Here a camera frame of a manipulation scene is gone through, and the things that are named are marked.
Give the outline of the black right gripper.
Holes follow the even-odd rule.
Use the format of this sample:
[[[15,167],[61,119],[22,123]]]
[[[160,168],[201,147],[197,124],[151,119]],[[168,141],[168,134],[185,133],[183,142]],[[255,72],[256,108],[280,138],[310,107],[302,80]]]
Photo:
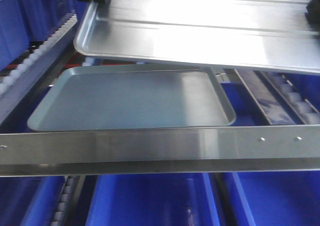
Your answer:
[[[306,6],[306,19],[310,27],[320,32],[320,0],[311,0]]]

